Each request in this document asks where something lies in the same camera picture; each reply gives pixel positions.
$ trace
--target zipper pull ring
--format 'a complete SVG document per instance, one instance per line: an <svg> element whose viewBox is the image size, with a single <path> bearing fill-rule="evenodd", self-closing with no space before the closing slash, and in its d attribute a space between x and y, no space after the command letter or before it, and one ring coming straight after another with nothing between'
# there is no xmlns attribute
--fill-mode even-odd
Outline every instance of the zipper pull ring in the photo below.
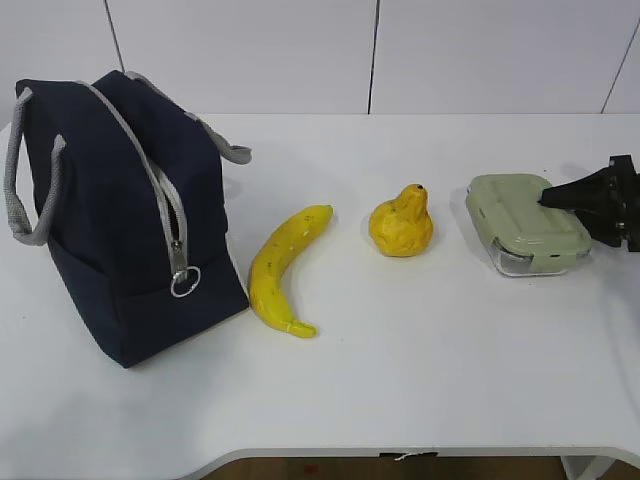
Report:
<svg viewBox="0 0 640 480"><path fill-rule="evenodd" d="M171 243L171 251L173 252L173 257L175 259L175 273L171 278L171 295L176 298L183 298L193 292L198 284L200 283L200 278L202 277L202 272L198 267L189 266L187 264L187 258L184 254L184 249L182 242L180 240L174 240ZM195 272L195 280L189 286L187 290L182 293L179 293L176 290L176 285L184 283L189 278L189 273Z"/></svg>

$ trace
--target white wall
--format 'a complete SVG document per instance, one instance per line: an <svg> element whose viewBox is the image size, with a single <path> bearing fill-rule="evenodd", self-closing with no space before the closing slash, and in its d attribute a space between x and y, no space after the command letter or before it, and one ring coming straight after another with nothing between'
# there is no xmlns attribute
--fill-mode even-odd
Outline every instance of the white wall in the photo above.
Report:
<svg viewBox="0 0 640 480"><path fill-rule="evenodd" d="M597 113L638 0L382 0L375 113Z"/></svg>
<svg viewBox="0 0 640 480"><path fill-rule="evenodd" d="M636 33L605 112L640 112L640 33Z"/></svg>
<svg viewBox="0 0 640 480"><path fill-rule="evenodd" d="M375 0L109 5L125 67L188 110L367 111Z"/></svg>
<svg viewBox="0 0 640 480"><path fill-rule="evenodd" d="M599 112L640 0L381 0L373 113ZM376 0L109 0L125 67L200 112L365 113ZM607 112L640 112L640 36ZM103 0L0 0L24 77L118 68Z"/></svg>
<svg viewBox="0 0 640 480"><path fill-rule="evenodd" d="M100 0L0 0L0 129L22 78L94 81L118 68Z"/></svg>

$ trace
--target zipper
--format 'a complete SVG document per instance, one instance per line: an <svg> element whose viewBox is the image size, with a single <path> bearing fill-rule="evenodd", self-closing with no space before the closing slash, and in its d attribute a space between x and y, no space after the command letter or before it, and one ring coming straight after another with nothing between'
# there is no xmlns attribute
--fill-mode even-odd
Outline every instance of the zipper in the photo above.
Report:
<svg viewBox="0 0 640 480"><path fill-rule="evenodd" d="M163 204L160 208L160 221L171 267L171 294L176 298L186 297L200 283L201 272L198 267L189 265L187 217L184 206L178 190L169 177L154 162L149 160L149 163L162 192L162 198L157 200L158 205ZM179 292L176 287L186 282L191 273L195 274L192 283Z"/></svg>
<svg viewBox="0 0 640 480"><path fill-rule="evenodd" d="M189 255L187 252L187 217L184 213L184 206L182 205L178 190L176 190L176 187L171 183L162 169L147 157L142 145L136 138L133 130L131 130L131 127L104 94L93 85L84 82L76 83L86 87L98 97L107 110L113 115L114 119L118 122L127 137L129 137L129 140L131 140L131 143L138 152L142 167L149 178L158 204L160 222L162 224L162 230L164 231L169 264L171 266L171 283L169 287L171 295L176 298L186 297L196 289L200 283L202 274L198 267L189 265ZM175 219L175 232L171 225L172 216ZM189 277L193 277L191 283L187 285L186 288L178 291L176 286L187 281Z"/></svg>

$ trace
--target plastic fruit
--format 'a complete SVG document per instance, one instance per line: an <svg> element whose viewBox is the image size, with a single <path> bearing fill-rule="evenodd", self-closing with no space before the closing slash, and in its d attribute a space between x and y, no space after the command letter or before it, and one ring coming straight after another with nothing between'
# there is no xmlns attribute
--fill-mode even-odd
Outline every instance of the plastic fruit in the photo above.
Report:
<svg viewBox="0 0 640 480"><path fill-rule="evenodd" d="M302 338L314 337L318 329L299 321L280 288L287 267L315 238L333 216L330 205L313 205L296 213L273 232L251 267L249 297L258 316L270 327Z"/></svg>
<svg viewBox="0 0 640 480"><path fill-rule="evenodd" d="M426 250L433 237L428 196L422 185L409 185L396 198L373 211L369 233L382 253L390 257L411 257Z"/></svg>

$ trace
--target green lid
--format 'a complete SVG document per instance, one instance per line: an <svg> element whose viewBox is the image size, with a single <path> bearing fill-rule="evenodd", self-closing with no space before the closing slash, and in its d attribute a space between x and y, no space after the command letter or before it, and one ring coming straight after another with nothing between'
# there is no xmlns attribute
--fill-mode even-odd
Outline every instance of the green lid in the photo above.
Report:
<svg viewBox="0 0 640 480"><path fill-rule="evenodd" d="M471 182L467 207L478 234L507 252L532 257L531 270L554 272L589 252L591 236L570 212L538 203L551 187L529 174L483 175Z"/></svg>

